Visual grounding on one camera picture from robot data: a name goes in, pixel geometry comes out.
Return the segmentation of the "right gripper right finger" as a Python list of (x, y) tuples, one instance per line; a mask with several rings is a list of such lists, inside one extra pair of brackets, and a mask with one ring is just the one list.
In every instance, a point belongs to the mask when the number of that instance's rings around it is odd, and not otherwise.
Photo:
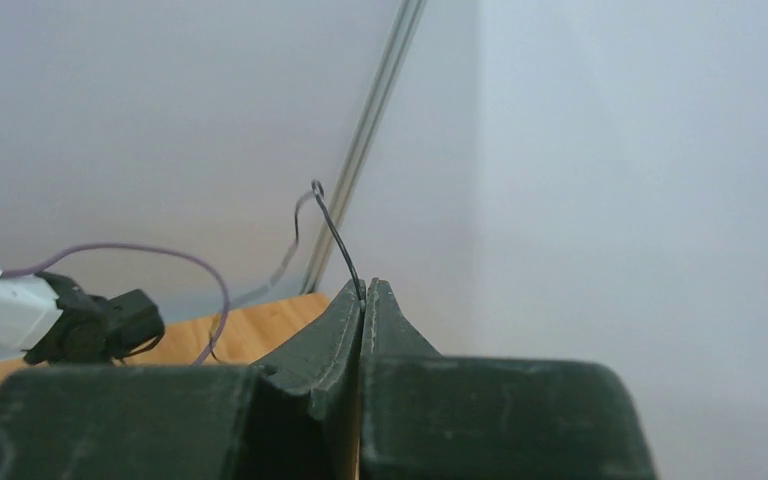
[(364, 479), (654, 479), (634, 401), (592, 362), (445, 356), (368, 288), (360, 353)]

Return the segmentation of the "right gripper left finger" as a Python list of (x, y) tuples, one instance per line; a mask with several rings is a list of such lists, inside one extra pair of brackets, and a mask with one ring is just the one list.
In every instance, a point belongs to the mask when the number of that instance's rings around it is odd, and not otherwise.
[(350, 479), (362, 282), (248, 366), (62, 366), (0, 385), (0, 479)]

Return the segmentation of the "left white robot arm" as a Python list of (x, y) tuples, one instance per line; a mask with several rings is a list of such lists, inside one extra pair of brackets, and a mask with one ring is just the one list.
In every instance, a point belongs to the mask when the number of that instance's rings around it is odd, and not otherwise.
[(28, 365), (111, 365), (153, 349), (165, 331), (139, 289), (106, 298), (50, 272), (0, 278), (0, 347)]

